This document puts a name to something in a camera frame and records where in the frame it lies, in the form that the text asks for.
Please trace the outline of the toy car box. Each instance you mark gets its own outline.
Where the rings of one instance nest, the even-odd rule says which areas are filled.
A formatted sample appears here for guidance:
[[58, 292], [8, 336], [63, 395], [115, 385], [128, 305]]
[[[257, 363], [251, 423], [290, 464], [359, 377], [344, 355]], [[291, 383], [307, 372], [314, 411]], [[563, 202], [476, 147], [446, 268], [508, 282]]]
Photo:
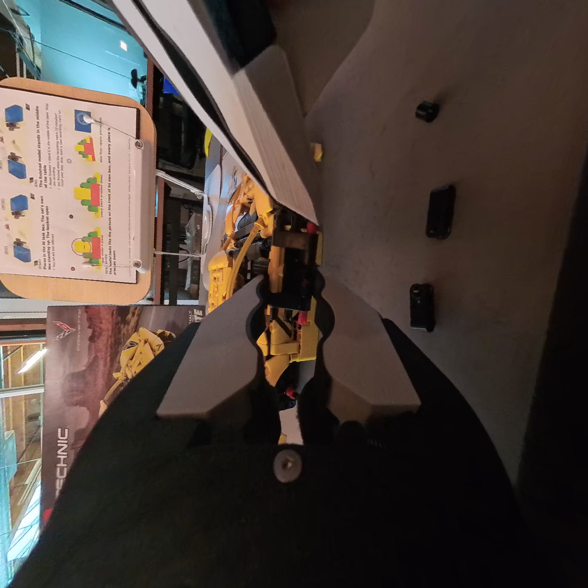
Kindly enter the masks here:
[[59, 305], [47, 310], [43, 358], [40, 525], [107, 407], [206, 314], [204, 305]]

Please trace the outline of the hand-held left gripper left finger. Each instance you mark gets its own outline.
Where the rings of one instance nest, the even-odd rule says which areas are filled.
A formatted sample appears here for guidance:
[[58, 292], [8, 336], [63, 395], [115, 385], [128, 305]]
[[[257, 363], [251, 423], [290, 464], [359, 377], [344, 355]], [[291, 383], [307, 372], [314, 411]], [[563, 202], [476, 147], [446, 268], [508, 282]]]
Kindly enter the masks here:
[[277, 443], [281, 421], [256, 340], [266, 281], [257, 276], [198, 324], [157, 415], [194, 420], [212, 442]]

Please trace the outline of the black connector brick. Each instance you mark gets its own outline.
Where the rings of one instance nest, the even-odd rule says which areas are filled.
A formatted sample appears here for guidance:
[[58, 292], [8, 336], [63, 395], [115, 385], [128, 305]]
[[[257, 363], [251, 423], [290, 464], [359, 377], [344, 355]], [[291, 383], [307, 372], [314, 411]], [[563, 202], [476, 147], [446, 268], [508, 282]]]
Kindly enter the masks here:
[[435, 289], [430, 283], [414, 283], [409, 289], [410, 328], [427, 333], [436, 326]]
[[429, 194], [425, 235], [430, 239], [450, 237], [457, 190], [453, 184], [433, 189]]

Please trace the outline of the small black yellow brick assembly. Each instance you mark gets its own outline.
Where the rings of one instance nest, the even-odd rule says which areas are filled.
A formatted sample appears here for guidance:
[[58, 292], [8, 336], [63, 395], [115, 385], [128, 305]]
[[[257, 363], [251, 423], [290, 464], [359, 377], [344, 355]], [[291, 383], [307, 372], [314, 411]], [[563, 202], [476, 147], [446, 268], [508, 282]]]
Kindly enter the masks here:
[[318, 275], [319, 228], [275, 231], [268, 267], [268, 303], [284, 310], [308, 312]]

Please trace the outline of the yellow toy brick car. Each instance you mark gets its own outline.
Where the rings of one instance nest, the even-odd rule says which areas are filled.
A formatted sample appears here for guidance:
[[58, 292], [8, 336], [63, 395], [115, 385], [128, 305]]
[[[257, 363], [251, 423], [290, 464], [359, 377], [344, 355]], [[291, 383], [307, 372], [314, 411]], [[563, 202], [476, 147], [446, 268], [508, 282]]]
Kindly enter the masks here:
[[[275, 231], [304, 230], [311, 222], [277, 204], [246, 173], [229, 199], [219, 252], [208, 262], [208, 309], [212, 311], [240, 288], [263, 276], [268, 280], [270, 247]], [[322, 264], [323, 235], [319, 230], [318, 267]], [[267, 302], [265, 328], [256, 343], [261, 349], [265, 376], [277, 395], [280, 410], [298, 400], [299, 364], [316, 359], [319, 329], [316, 298], [310, 311], [290, 311]]]

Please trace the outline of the large paned window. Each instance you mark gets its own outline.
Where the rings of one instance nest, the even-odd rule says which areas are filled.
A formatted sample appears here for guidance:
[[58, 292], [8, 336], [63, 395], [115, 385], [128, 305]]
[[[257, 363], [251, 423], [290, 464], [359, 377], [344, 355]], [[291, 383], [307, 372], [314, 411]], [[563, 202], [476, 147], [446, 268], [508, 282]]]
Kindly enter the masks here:
[[37, 79], [140, 100], [143, 49], [103, 1], [1, 1], [10, 29]]

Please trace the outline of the grey desk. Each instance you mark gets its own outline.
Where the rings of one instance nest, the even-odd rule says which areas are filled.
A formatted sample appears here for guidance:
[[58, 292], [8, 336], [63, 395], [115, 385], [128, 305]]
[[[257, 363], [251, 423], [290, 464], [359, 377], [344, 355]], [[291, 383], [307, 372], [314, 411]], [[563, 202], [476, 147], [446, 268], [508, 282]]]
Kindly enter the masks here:
[[[448, 376], [512, 482], [587, 146], [587, 1], [273, 1], [324, 262]], [[438, 117], [415, 117], [422, 101]], [[450, 237], [425, 235], [453, 184]], [[409, 289], [435, 289], [433, 332]]]

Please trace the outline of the building instruction booklet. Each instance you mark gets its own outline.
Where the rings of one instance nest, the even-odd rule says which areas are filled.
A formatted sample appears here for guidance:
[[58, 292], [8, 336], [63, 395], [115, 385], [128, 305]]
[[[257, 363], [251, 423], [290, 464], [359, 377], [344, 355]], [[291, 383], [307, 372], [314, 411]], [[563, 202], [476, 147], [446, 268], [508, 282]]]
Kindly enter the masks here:
[[113, 1], [180, 97], [276, 202], [320, 224], [302, 108], [263, 1]]

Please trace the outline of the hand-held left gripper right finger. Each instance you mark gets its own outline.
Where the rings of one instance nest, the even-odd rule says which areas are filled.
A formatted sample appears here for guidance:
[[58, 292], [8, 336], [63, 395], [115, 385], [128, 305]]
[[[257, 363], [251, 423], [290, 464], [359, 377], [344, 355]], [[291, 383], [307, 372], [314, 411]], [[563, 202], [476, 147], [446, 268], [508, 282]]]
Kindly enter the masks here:
[[304, 445], [327, 445], [346, 423], [374, 425], [420, 409], [415, 386], [380, 314], [334, 275], [316, 274], [319, 342], [298, 398]]

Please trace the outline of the printed instruction sheet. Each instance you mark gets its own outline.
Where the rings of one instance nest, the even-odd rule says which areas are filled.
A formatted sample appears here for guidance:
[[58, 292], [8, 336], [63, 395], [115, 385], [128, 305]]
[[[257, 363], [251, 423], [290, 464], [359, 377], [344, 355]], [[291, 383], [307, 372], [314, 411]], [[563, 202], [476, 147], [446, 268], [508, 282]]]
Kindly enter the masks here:
[[1, 88], [1, 273], [135, 284], [136, 107]]

